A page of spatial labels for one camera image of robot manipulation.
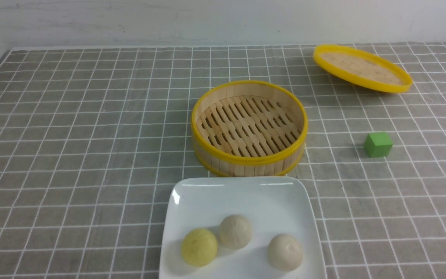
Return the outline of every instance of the steamer basket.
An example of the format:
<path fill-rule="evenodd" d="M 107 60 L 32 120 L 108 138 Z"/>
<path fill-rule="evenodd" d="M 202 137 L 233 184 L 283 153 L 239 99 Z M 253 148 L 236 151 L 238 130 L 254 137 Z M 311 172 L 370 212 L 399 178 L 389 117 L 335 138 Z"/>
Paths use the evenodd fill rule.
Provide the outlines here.
<path fill-rule="evenodd" d="M 304 152 L 307 127 L 301 102 L 262 81 L 218 86 L 192 111 L 196 155 L 219 176 L 285 175 Z"/>

